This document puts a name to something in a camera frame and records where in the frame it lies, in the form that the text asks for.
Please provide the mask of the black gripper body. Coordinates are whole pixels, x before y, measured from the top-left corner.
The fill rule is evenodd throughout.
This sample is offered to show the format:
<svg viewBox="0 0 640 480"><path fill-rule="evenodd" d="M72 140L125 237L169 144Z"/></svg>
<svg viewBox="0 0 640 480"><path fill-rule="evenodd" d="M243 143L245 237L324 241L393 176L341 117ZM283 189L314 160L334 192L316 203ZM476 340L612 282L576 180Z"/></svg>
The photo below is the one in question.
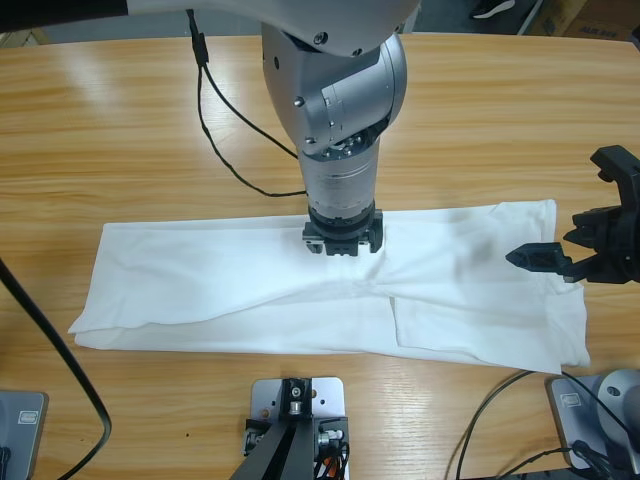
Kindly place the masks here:
<svg viewBox="0 0 640 480"><path fill-rule="evenodd" d="M625 284L639 282L639 202L594 208L572 217L573 224L594 225L594 251L561 275L566 282Z"/></svg>
<svg viewBox="0 0 640 480"><path fill-rule="evenodd" d="M309 208L302 239L311 253L327 256L356 257L361 245L368 245L371 253L383 243L383 212L375 206L365 208L354 217L324 217Z"/></svg>

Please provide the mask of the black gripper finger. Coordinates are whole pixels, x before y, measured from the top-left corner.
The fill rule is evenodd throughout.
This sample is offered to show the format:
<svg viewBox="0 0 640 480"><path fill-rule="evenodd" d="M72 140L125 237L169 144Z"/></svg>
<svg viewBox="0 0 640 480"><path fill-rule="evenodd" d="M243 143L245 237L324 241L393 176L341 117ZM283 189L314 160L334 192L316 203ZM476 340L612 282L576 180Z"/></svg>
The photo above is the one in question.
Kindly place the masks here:
<svg viewBox="0 0 640 480"><path fill-rule="evenodd" d="M564 275L573 265L559 242L526 243L505 255L515 267L538 273Z"/></svg>
<svg viewBox="0 0 640 480"><path fill-rule="evenodd" d="M593 247L596 238L596 227L594 225L577 225L573 230L567 232L563 239L582 247Z"/></svg>

